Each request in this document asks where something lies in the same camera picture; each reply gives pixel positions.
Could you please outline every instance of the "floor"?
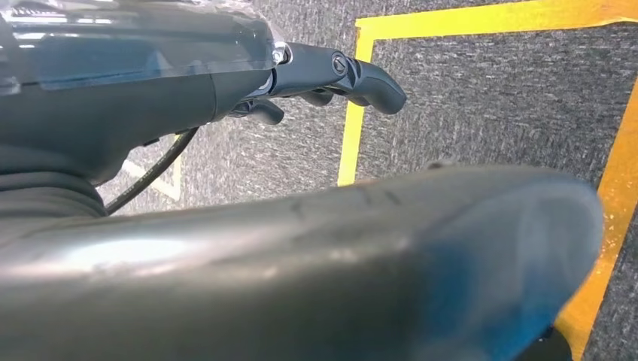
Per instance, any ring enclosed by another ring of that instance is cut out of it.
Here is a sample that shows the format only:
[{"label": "floor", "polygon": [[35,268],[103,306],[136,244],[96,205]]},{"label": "floor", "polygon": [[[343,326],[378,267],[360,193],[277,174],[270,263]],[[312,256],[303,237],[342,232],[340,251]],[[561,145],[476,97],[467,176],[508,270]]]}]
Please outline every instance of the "floor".
[{"label": "floor", "polygon": [[[357,18],[495,3],[254,2],[288,40],[350,54]],[[357,179],[391,177],[419,171],[432,160],[453,159],[544,165],[597,187],[638,76],[637,39],[638,24],[616,23],[377,41],[373,62],[399,81],[409,103],[393,117],[366,112]],[[224,120],[200,130],[180,162],[121,213],[245,202],[335,186],[346,103],[338,100],[325,108],[296,100],[278,104],[287,112],[278,126]],[[130,185],[171,141],[135,150],[120,175],[100,189],[104,198]],[[632,214],[626,217],[630,227],[591,336],[586,346],[587,337],[580,341],[582,359],[638,359],[638,225]]]}]

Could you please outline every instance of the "screw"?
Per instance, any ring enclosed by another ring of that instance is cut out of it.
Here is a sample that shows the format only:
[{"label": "screw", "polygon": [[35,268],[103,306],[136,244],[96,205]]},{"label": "screw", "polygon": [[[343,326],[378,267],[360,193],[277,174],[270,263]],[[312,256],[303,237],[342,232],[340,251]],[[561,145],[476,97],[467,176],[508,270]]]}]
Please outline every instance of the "screw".
[{"label": "screw", "polygon": [[275,64],[279,64],[282,61],[284,61],[284,54],[281,50],[277,49],[275,51],[272,52],[272,61],[275,62]]},{"label": "screw", "polygon": [[343,55],[337,53],[333,56],[333,69],[339,75],[345,74],[348,70],[348,63]]}]

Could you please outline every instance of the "yellow floor marking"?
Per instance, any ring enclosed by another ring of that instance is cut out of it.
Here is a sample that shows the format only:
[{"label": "yellow floor marking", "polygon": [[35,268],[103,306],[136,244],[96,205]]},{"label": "yellow floor marking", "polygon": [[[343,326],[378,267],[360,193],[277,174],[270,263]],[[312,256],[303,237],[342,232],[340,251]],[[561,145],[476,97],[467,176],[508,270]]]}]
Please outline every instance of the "yellow floor marking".
[{"label": "yellow floor marking", "polygon": [[[357,32],[357,48],[354,56],[370,62],[372,60],[372,47],[375,39],[366,37],[361,31]],[[348,102],[345,109],[345,127],[343,129],[343,145],[341,161],[339,163],[339,176],[337,185],[347,186],[354,183],[357,173],[357,159],[359,158],[359,142],[361,141],[361,129],[363,128],[363,107]]]},{"label": "yellow floor marking", "polygon": [[[374,41],[577,29],[620,21],[638,22],[637,0],[537,0],[358,19],[357,59],[372,58]],[[349,104],[337,184],[352,184],[363,125],[363,109]]]},{"label": "yellow floor marking", "polygon": [[[638,22],[636,0],[537,0],[372,17],[356,22],[356,57],[370,61],[376,40],[578,29],[622,21]],[[636,93],[638,85],[634,87],[599,187],[606,216],[602,253],[588,281],[557,321],[570,341],[575,361],[582,358],[638,200],[638,187],[633,183],[638,182],[638,153],[632,148],[638,139]],[[355,180],[363,115],[362,107],[348,104],[339,186]]]},{"label": "yellow floor marking", "polygon": [[580,360],[638,202],[638,80],[614,140],[598,194],[605,210],[603,248],[589,279],[556,322]]}]

